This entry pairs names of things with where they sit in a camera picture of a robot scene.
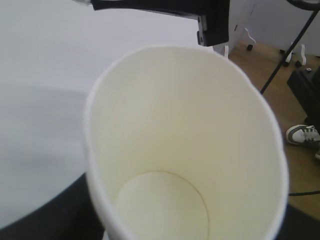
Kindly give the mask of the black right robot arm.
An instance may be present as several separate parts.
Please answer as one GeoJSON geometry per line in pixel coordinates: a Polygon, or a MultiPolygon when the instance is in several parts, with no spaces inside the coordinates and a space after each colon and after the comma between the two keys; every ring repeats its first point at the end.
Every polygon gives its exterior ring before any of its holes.
{"type": "Polygon", "coordinates": [[[203,47],[229,41],[229,0],[91,0],[93,9],[132,9],[195,19],[203,47]]]}

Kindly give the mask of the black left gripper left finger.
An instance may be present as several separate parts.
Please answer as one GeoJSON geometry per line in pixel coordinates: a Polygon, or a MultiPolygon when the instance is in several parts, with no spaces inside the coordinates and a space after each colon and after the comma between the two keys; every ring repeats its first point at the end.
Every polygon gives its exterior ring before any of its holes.
{"type": "Polygon", "coordinates": [[[0,230],[2,240],[101,240],[105,229],[93,208],[86,175],[51,201],[0,230]]]}

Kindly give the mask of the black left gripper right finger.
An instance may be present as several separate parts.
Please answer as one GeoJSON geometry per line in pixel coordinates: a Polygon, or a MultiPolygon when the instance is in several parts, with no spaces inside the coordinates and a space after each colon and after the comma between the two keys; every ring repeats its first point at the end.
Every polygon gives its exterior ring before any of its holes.
{"type": "Polygon", "coordinates": [[[320,240],[320,221],[288,204],[279,239],[320,240]]]}

